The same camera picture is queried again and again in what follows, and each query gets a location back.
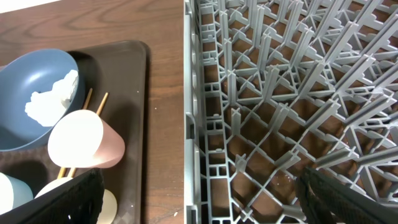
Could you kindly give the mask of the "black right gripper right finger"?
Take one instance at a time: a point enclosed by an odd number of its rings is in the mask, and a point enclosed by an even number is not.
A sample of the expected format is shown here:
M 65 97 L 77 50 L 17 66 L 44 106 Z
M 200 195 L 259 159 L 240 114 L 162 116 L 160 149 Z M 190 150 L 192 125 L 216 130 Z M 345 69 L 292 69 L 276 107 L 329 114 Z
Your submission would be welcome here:
M 344 223 L 397 224 L 397 212 L 321 172 L 306 167 L 295 181 L 295 193 L 307 222 L 334 223 L 336 216 Z

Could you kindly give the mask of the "light blue small bowl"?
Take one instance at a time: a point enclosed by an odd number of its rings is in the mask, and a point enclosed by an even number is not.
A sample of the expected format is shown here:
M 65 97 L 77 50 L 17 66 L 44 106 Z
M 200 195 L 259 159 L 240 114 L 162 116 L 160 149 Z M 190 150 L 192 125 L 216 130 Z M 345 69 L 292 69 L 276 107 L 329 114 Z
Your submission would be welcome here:
M 33 193 L 25 182 L 1 173 L 1 215 L 32 199 Z

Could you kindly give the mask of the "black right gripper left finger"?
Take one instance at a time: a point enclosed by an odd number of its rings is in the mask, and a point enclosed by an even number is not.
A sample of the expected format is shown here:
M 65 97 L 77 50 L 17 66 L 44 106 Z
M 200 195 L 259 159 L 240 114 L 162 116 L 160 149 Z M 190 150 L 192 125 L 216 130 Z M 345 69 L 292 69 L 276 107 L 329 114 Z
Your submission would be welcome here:
M 94 168 L 1 215 L 1 224 L 96 223 L 102 210 L 104 179 Z

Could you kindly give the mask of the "white tissue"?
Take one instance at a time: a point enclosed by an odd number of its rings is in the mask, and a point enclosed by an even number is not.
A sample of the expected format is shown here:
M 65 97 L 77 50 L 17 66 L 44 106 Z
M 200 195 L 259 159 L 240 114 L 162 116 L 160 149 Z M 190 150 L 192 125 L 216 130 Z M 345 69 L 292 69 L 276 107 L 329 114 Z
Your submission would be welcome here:
M 25 104 L 25 113 L 43 127 L 54 126 L 65 114 L 76 95 L 78 72 L 70 70 L 46 92 L 33 92 Z

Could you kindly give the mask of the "green cup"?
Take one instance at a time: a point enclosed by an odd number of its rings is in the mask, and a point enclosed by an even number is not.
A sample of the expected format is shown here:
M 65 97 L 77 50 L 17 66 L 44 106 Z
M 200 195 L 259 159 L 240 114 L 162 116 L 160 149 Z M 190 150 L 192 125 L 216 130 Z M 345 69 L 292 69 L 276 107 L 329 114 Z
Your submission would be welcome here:
M 44 188 L 42 188 L 35 198 L 40 197 L 43 194 L 59 187 L 60 185 L 72 180 L 72 177 L 62 177 L 48 183 Z M 101 212 L 98 216 L 97 224 L 112 224 L 118 209 L 118 204 L 116 197 L 108 189 L 104 190 L 103 194 L 103 205 Z

